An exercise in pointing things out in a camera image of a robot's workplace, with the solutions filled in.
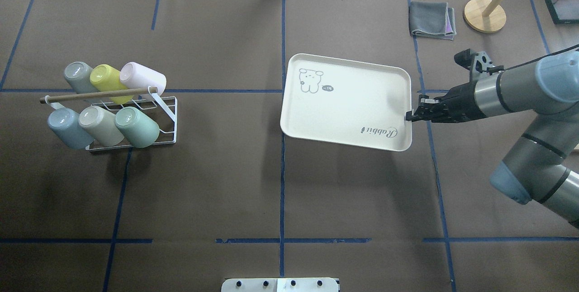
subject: wooden stand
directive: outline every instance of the wooden stand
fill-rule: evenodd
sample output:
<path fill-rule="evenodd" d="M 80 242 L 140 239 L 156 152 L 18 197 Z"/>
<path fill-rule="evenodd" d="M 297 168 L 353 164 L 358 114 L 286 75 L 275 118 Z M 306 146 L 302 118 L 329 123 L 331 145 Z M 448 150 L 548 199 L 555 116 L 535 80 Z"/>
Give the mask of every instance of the wooden stand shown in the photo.
<path fill-rule="evenodd" d="M 503 0 L 471 0 L 463 17 L 472 28 L 482 33 L 498 32 L 507 22 L 507 14 L 499 5 Z"/>

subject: blue cup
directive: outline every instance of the blue cup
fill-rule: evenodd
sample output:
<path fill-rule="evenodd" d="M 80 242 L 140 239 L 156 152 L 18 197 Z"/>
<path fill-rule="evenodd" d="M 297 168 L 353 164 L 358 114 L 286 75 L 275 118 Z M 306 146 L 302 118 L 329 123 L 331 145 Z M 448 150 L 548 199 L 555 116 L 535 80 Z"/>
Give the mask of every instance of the blue cup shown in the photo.
<path fill-rule="evenodd" d="M 137 148 L 150 146 L 159 137 L 159 125 L 145 113 L 132 106 L 121 109 L 114 117 L 114 125 Z"/>
<path fill-rule="evenodd" d="M 60 108 L 50 113 L 49 128 L 72 149 L 82 149 L 95 139 L 78 124 L 78 113 L 68 108 Z"/>

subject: dish rack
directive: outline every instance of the dish rack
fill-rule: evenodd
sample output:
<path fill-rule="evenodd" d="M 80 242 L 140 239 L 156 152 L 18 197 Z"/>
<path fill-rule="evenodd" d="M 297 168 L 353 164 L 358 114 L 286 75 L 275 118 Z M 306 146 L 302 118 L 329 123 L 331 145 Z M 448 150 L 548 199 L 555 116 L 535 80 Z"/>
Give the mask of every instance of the dish rack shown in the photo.
<path fill-rule="evenodd" d="M 96 92 L 96 93 L 86 93 L 86 94 L 70 94 L 64 96 L 44 96 L 40 99 L 41 104 L 48 104 L 53 109 L 64 108 L 64 105 L 60 102 L 65 101 L 75 101 L 75 100 L 89 100 L 89 99 L 101 99 L 106 97 L 118 97 L 118 96 L 134 96 L 139 94 L 149 94 L 153 100 L 133 100 L 131 99 L 126 104 L 116 104 L 113 102 L 104 102 L 100 100 L 97 103 L 91 103 L 91 105 L 101 106 L 112 113 L 116 113 L 119 110 L 126 108 L 127 106 L 135 106 L 137 109 L 147 113 L 147 110 L 153 110 L 160 108 L 171 120 L 172 127 L 169 131 L 164 131 L 159 129 L 161 134 L 152 145 L 167 145 L 175 144 L 177 142 L 177 98 L 175 96 L 163 97 L 159 96 L 157 93 L 158 89 L 156 86 L 147 86 L 145 88 L 133 88 L 130 90 L 118 90 L 118 91 L 107 91 L 107 92 Z M 120 149 L 120 148 L 130 148 L 133 147 L 128 143 L 126 139 L 123 139 L 120 143 L 115 146 L 102 146 L 99 142 L 94 141 L 89 146 L 85 147 L 85 150 L 89 152 L 99 152 L 102 150 L 110 149 Z"/>

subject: rectangular tray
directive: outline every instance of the rectangular tray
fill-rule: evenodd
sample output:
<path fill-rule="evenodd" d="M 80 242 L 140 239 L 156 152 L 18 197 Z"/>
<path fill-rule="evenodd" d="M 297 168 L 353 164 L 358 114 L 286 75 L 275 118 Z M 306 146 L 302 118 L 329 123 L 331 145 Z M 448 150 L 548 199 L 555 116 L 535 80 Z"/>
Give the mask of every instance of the rectangular tray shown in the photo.
<path fill-rule="evenodd" d="M 411 80 L 389 67 L 296 54 L 289 60 L 282 131 L 297 139 L 402 152 L 412 143 Z"/>

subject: folded towel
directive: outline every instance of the folded towel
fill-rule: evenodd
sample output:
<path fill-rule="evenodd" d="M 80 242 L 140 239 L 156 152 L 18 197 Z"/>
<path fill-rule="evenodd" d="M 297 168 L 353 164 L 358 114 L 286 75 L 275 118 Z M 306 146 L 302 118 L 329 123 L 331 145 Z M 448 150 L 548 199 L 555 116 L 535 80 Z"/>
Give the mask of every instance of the folded towel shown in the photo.
<path fill-rule="evenodd" d="M 455 10 L 448 3 L 411 1 L 408 21 L 410 33 L 416 36 L 453 40 L 456 35 Z"/>

